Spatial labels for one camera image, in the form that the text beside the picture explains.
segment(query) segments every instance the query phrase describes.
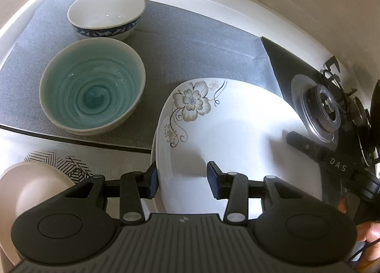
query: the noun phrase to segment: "blue patterned bowl rim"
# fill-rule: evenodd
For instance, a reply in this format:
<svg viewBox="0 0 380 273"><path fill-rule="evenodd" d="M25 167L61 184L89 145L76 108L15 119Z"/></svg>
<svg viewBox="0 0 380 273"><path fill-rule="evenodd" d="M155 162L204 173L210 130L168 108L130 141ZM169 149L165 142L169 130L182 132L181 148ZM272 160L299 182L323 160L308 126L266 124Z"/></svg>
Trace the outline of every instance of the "blue patterned bowl rim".
<svg viewBox="0 0 380 273"><path fill-rule="evenodd" d="M105 29L85 29L85 28L80 28L75 25L74 29L75 31L83 36L87 37L111 37L111 36L116 36L118 34L122 34L124 32L127 32L128 30L134 28L136 24L140 21L140 18L137 18L136 20L129 22L127 24L123 24L117 27L113 28L105 28Z"/></svg>
<svg viewBox="0 0 380 273"><path fill-rule="evenodd" d="M52 69L53 69L54 64L56 63L56 61L58 61L61 56L67 55L75 47L77 47L77 46L79 46L79 45L81 45L81 44L83 44L85 42L87 42L89 44L90 43L107 43L108 42L110 44L114 43L114 45L123 46L126 49L126 51L128 51L129 54L131 54L136 59L136 61L138 62L137 66L140 69L140 71L142 71L142 79L141 79L142 80L142 85L141 85L141 88L140 88L140 92L137 95L136 100L134 101L134 103L129 107L129 109L126 112L124 112L123 115L119 116L116 120L114 120L114 121L112 121L110 123L107 123L105 125L102 125L102 126L99 126L99 127L95 127L95 128L77 129L77 128L70 128L70 127L67 127L65 125L62 125L61 123L57 122L54 118L52 118L52 116L49 114L48 109L41 102L41 95L43 94L44 86L46 85L46 82L47 82L48 73L53 71ZM141 96L142 96L143 91L145 89L145 83L146 83L146 72L145 72L144 63L141 60L140 55L137 54L137 52L133 48L131 48L128 44L125 44L124 42L116 40L116 39L105 38L105 37L84 39L84 40L77 41L77 42L75 42L73 44L70 44L69 46L67 46L66 48L64 48L63 50L61 50L56 56L53 57L53 59L47 65L45 71L42 74L41 81L39 83L39 90L38 90L39 104L41 105L41 108L42 108L43 112L45 113L46 117L50 120L50 122L52 122L57 127L60 127L60 128L65 129L67 131L78 132L78 133L93 132L93 131L98 131L98 130L106 129L109 126L114 125L116 122L122 120L126 115L128 115L130 113L130 111L133 111L134 108L136 107L136 105L138 104L138 102L141 99Z"/></svg>

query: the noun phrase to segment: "cable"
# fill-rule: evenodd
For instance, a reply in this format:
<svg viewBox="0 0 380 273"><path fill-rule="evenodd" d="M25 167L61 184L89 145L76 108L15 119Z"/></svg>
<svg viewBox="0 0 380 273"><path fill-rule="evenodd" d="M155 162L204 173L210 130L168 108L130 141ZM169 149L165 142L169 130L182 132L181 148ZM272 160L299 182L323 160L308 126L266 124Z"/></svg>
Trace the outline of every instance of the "cable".
<svg viewBox="0 0 380 273"><path fill-rule="evenodd" d="M348 261L352 261L352 259L354 259L357 255L359 255L362 251L364 251L365 249L367 249L368 247L371 247L377 243L380 242L380 238L378 238L377 240L373 241L372 243L369 243L367 244L366 246L364 246L363 248L359 249L356 253L354 253Z"/></svg>

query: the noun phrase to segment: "white dish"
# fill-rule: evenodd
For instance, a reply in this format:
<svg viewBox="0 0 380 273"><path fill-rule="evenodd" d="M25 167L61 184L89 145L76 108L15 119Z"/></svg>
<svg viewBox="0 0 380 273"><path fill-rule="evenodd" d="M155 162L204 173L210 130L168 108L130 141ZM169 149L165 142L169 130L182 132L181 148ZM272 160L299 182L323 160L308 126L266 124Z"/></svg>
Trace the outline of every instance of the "white dish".
<svg viewBox="0 0 380 273"><path fill-rule="evenodd" d="M163 204L168 213L219 213L206 164L235 171L250 180L275 175L322 198L319 166L286 143L286 134L308 136L301 119L280 97L244 82L203 78L179 85L158 122L156 161ZM261 214L259 199L249 200L249 217Z"/></svg>
<svg viewBox="0 0 380 273"><path fill-rule="evenodd" d="M156 161L156 139L157 139L157 128L154 132L153 142L152 142L152 150L151 150L151 163Z"/></svg>
<svg viewBox="0 0 380 273"><path fill-rule="evenodd" d="M123 40L134 30L144 10L144 0L76 0L67 18L83 39Z"/></svg>
<svg viewBox="0 0 380 273"><path fill-rule="evenodd" d="M14 265L21 260L11 239L16 218L73 185L61 171L39 162L22 162L5 170L0 178L0 246Z"/></svg>

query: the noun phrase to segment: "human hand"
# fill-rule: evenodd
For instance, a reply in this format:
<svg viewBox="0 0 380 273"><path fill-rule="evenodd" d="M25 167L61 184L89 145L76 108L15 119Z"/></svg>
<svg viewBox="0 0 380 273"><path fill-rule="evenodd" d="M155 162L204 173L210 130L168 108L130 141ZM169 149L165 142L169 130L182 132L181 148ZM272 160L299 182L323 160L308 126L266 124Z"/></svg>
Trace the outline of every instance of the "human hand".
<svg viewBox="0 0 380 273"><path fill-rule="evenodd" d="M338 204L338 210L346 214L347 199L343 199ZM356 226L358 232L357 242L372 243L380 238L380 223L368 221ZM356 266L359 272L377 272L380 268L380 243L368 247L363 251L360 261Z"/></svg>

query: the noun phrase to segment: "bowl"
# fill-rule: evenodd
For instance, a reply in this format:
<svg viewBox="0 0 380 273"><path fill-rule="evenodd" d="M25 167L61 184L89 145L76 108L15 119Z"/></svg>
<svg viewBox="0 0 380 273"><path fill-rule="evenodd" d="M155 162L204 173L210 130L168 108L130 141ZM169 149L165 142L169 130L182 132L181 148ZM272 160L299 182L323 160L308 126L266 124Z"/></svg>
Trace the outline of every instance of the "bowl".
<svg viewBox="0 0 380 273"><path fill-rule="evenodd" d="M82 39L124 40L134 30L144 10L144 0L76 0L67 18Z"/></svg>
<svg viewBox="0 0 380 273"><path fill-rule="evenodd" d="M47 118L66 131L92 136L121 125L136 108L145 87L140 56L110 38L78 41L46 67L39 102Z"/></svg>
<svg viewBox="0 0 380 273"><path fill-rule="evenodd" d="M27 161L9 167L0 178L0 246L17 265L21 259L11 239L11 228L22 213L74 186L58 169Z"/></svg>

